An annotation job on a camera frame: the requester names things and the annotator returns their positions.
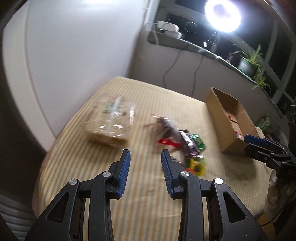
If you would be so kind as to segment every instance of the potted plant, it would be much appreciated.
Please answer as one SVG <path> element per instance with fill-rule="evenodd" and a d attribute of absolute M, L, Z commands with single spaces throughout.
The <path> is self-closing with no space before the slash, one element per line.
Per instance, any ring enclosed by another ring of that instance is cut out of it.
<path fill-rule="evenodd" d="M 266 78 L 262 75 L 261 70 L 258 69 L 256 75 L 254 76 L 254 80 L 257 83 L 257 85 L 255 85 L 252 88 L 252 90 L 255 89 L 255 88 L 257 88 L 257 87 L 259 87 L 260 89 L 264 89 L 264 88 L 266 88 L 268 86 L 269 89 L 270 89 L 270 92 L 271 92 L 271 88 L 270 88 L 269 84 L 265 83 L 265 79 Z"/>
<path fill-rule="evenodd" d="M 241 57 L 239 66 L 237 68 L 250 78 L 253 78 L 255 73 L 260 69 L 261 66 L 261 60 L 259 59 L 259 57 L 262 55 L 262 53 L 260 53 L 261 45 L 258 45 L 256 52 L 251 51 L 249 47 L 248 49 L 249 51 L 247 52 L 235 51 L 233 52 L 233 54 L 243 53 L 245 55 L 245 58 Z"/>

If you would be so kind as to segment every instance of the green plant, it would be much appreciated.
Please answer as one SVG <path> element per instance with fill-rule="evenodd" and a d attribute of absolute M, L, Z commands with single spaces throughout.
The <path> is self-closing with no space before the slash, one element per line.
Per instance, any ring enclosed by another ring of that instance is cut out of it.
<path fill-rule="evenodd" d="M 258 48 L 255 52 L 251 51 L 249 47 L 248 47 L 248 50 L 249 51 L 247 51 L 247 52 L 242 51 L 242 50 L 235 51 L 235 52 L 233 52 L 233 54 L 243 53 L 245 55 L 246 61 L 253 64 L 254 66 L 256 66 L 259 69 L 261 67 L 261 60 L 259 59 L 259 57 L 262 55 L 262 53 L 260 53 L 261 45 L 258 45 Z"/>
<path fill-rule="evenodd" d="M 261 69 L 258 69 L 258 71 L 256 72 L 256 74 L 255 74 L 255 76 L 254 76 L 254 80 L 255 80 L 255 82 L 257 83 L 257 85 L 256 86 L 254 86 L 253 88 L 252 88 L 252 90 L 253 89 L 256 89 L 257 87 L 259 87 L 260 89 L 263 89 L 263 88 L 265 88 L 265 87 L 269 87 L 269 89 L 270 89 L 270 92 L 271 92 L 271 88 L 270 88 L 270 86 L 269 86 L 269 84 L 267 84 L 267 83 L 265 83 L 265 77 L 262 75 L 262 71 L 261 71 Z"/>

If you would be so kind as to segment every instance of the bright lamp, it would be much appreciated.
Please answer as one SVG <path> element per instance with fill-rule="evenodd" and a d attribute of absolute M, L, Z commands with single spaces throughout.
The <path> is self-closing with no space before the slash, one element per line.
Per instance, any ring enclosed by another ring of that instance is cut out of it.
<path fill-rule="evenodd" d="M 205 15 L 215 29 L 223 32 L 236 30 L 241 21 L 237 7 L 228 0 L 207 1 Z"/>

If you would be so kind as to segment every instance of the window sill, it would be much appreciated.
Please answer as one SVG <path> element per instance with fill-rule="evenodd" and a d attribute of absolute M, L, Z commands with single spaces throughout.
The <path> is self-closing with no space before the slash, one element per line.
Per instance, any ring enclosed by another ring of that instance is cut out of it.
<path fill-rule="evenodd" d="M 183 49 L 185 51 L 189 51 L 189 52 L 193 52 L 193 53 L 199 53 L 209 59 L 217 60 L 221 64 L 223 64 L 224 66 L 226 66 L 226 67 L 232 69 L 233 71 L 235 71 L 236 73 L 238 73 L 244 79 L 246 79 L 246 80 L 250 81 L 251 83 L 253 83 L 254 85 L 256 85 L 256 82 L 254 80 L 252 80 L 249 76 L 245 75 L 243 72 L 241 72 L 239 69 L 234 67 L 232 64 L 230 64 L 227 61 L 225 61 L 224 59 L 222 59 L 220 56 L 218 56 L 218 55 L 216 55 L 216 54 L 214 54 L 214 53 L 212 53 L 212 52 L 210 52 L 198 45 L 195 45 L 195 44 L 192 44 L 188 41 L 185 41 L 183 39 L 173 38 L 171 36 L 168 36 L 166 34 L 159 33 L 159 32 L 155 32 L 155 33 L 158 37 L 159 45 L 164 46 L 164 47 L 169 47 L 169 48 Z M 156 44 L 155 36 L 152 31 L 149 32 L 148 37 L 147 37 L 147 41 L 151 44 L 154 44 L 154 45 Z M 270 98 L 270 96 L 267 94 L 267 92 L 264 89 L 261 89 L 261 90 L 269 98 L 271 103 L 277 109 L 279 116 L 282 118 L 283 114 L 279 110 L 279 108 L 276 106 L 274 101 Z"/>

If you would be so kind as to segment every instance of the striped tablecloth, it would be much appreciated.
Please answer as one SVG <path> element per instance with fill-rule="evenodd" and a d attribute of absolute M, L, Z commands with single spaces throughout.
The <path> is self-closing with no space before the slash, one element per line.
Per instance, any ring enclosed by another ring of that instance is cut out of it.
<path fill-rule="evenodd" d="M 111 200 L 115 240 L 178 239 L 182 201 L 172 200 L 167 193 L 160 161 L 165 146 L 156 144 L 155 130 L 146 126 L 153 121 L 150 113 L 168 117 L 176 127 L 199 134 L 207 146 L 203 153 L 207 162 L 204 179 L 222 178 L 255 217 L 263 212 L 270 170 L 256 160 L 220 152 L 205 103 L 147 83 L 116 77 L 74 115 L 44 160 L 33 197 L 36 216 L 70 179 L 92 179 L 119 159 L 121 150 L 88 142 L 84 134 L 86 114 L 101 93 L 123 95 L 136 104 L 125 193 L 120 200 Z M 207 240 L 205 202 L 204 219 Z M 87 225 L 84 226 L 84 240 L 88 240 Z"/>

